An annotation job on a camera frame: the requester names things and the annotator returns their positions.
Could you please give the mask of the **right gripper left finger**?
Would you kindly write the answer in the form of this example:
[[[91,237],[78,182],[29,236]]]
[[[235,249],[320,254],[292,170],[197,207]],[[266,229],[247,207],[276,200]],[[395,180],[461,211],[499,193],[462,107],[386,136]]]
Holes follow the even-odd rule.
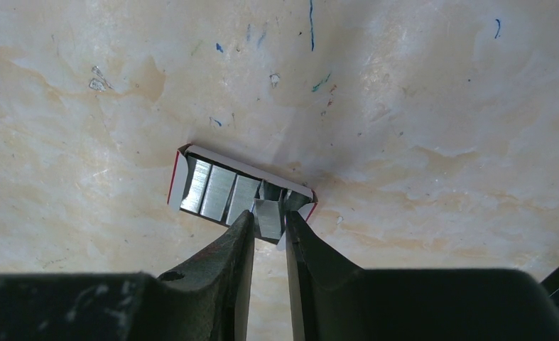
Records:
[[[254,216],[152,276],[0,274],[0,340],[245,340]]]

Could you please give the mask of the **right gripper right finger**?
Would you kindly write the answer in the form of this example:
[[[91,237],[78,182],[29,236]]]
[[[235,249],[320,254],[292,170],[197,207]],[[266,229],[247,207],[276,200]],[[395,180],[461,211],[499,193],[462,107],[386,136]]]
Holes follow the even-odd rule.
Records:
[[[559,340],[559,312],[513,269],[364,269],[286,215],[295,340]]]

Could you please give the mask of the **staple box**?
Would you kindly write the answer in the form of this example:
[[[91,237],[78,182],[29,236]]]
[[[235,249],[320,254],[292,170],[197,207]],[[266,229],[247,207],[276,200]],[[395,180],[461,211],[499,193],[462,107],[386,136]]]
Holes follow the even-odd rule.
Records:
[[[279,201],[283,235],[277,244],[261,238],[256,223],[255,199]],[[254,236],[286,245],[286,213],[298,212],[307,220],[318,204],[313,190],[248,164],[194,144],[178,148],[167,198],[168,206],[229,227],[244,211],[254,215]]]

